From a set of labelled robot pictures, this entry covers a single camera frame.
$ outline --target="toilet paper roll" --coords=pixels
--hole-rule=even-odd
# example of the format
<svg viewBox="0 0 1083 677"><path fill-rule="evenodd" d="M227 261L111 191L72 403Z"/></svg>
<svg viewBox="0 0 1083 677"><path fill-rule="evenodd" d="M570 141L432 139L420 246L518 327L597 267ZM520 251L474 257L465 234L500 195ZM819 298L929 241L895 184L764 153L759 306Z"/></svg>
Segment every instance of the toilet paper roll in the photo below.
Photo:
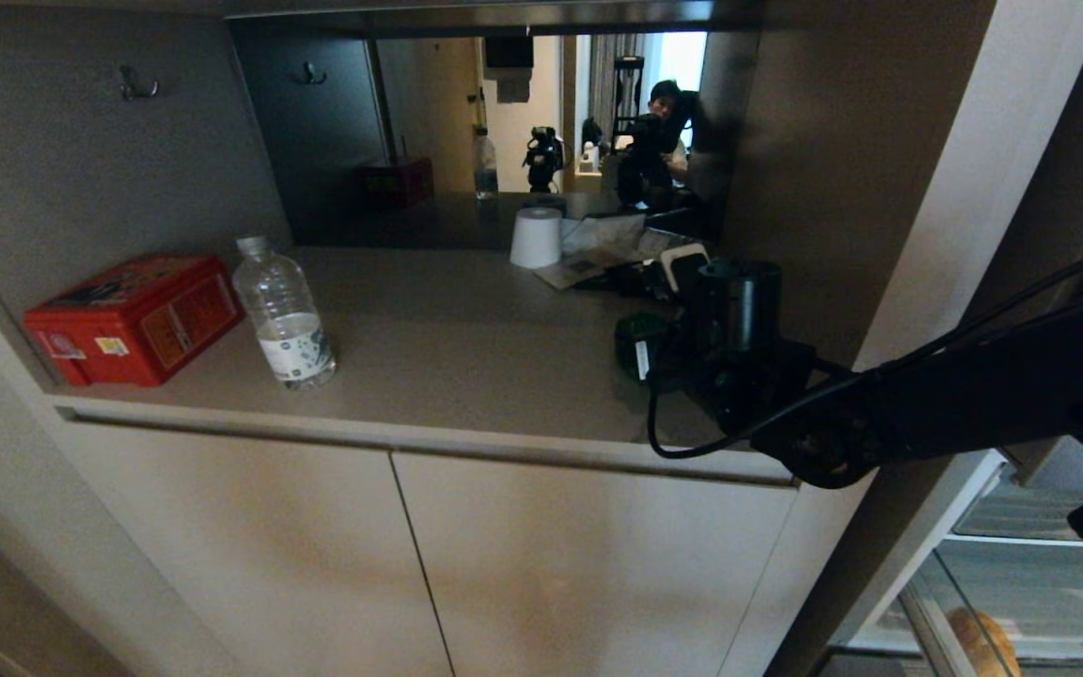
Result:
<svg viewBox="0 0 1083 677"><path fill-rule="evenodd" d="M559 262L562 238L559 223L562 213L546 207L529 207L517 211L517 225L512 229L512 265L542 268Z"/></svg>

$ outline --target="mirror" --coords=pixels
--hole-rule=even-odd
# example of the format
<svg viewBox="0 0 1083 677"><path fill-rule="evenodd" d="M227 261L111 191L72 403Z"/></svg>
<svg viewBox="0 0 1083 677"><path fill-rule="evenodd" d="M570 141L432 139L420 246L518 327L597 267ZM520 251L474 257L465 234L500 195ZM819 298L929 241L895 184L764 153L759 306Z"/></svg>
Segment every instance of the mirror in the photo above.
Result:
<svg viewBox="0 0 1083 677"><path fill-rule="evenodd" d="M526 4L233 18L230 29L298 245L507 249L538 192L562 198L567 218L644 210L665 231L715 239L728 171L709 159L715 140L733 146L705 129L725 120L695 93L710 44L738 31L709 34L710 17L713 3ZM529 38L513 25L523 18L537 21ZM640 71L618 68L623 56L639 56ZM674 177L669 188L650 188L651 173L626 160L639 192L623 198L621 160L636 136L626 132L661 81L678 82L680 106L696 110L682 132L667 123L670 143L645 166ZM589 118L602 139L585 134ZM498 183L482 200L478 128Z"/></svg>

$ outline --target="white cabinet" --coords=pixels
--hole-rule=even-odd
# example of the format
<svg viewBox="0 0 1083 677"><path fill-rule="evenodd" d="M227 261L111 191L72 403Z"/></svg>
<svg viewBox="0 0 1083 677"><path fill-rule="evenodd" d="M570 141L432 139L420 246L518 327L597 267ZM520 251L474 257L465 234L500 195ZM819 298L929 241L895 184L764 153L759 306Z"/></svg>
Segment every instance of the white cabinet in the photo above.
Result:
<svg viewBox="0 0 1083 677"><path fill-rule="evenodd" d="M74 466L255 676L451 674L386 452L65 428Z"/></svg>
<svg viewBox="0 0 1083 677"><path fill-rule="evenodd" d="M457 677L715 676L795 490L394 454Z"/></svg>

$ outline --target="person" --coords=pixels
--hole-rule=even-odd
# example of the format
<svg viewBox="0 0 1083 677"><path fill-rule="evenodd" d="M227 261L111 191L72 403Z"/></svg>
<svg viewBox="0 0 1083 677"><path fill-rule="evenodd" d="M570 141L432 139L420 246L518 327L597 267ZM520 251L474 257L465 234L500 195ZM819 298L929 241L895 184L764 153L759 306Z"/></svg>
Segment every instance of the person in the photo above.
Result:
<svg viewBox="0 0 1083 677"><path fill-rule="evenodd" d="M675 103L679 102L680 87L675 84L675 80L663 80L654 82L650 89L650 113L658 116L663 121L667 121L675 113ZM680 139L670 153L663 153L663 162L666 164L666 171L671 173L671 179L680 183L688 183L688 149Z"/></svg>

